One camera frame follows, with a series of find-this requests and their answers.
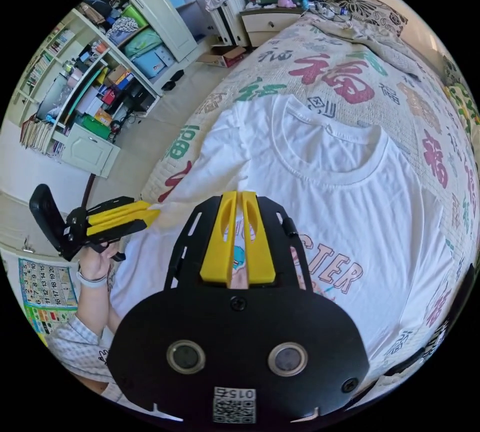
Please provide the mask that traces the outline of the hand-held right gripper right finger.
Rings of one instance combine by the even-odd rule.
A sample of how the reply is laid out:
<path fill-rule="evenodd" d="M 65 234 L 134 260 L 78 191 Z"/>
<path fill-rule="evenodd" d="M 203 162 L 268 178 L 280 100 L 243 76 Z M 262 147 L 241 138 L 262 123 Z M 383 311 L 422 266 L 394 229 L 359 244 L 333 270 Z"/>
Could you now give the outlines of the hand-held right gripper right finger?
<path fill-rule="evenodd" d="M 276 272 L 256 193 L 244 191 L 241 194 L 241 206 L 248 285 L 271 285 L 275 282 Z"/>

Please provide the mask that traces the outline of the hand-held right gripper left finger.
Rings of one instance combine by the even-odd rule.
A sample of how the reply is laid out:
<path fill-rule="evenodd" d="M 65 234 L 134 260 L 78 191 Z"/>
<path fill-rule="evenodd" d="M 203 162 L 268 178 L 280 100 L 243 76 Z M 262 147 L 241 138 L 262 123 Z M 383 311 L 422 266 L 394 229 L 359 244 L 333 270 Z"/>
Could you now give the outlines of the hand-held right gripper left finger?
<path fill-rule="evenodd" d="M 237 192 L 225 192 L 219 198 L 210 239 L 200 269 L 200 277 L 205 283 L 231 284 L 236 213 Z"/>

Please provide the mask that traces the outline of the person's left hand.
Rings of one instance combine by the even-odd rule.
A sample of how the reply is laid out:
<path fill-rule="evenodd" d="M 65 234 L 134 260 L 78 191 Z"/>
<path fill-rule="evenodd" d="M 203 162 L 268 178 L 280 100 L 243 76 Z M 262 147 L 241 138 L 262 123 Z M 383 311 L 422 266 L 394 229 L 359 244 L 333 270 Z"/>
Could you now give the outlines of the person's left hand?
<path fill-rule="evenodd" d="M 99 282 L 108 277 L 111 259 L 117 253 L 115 244 L 110 244 L 102 252 L 84 247 L 79 254 L 79 272 L 89 282 Z"/>

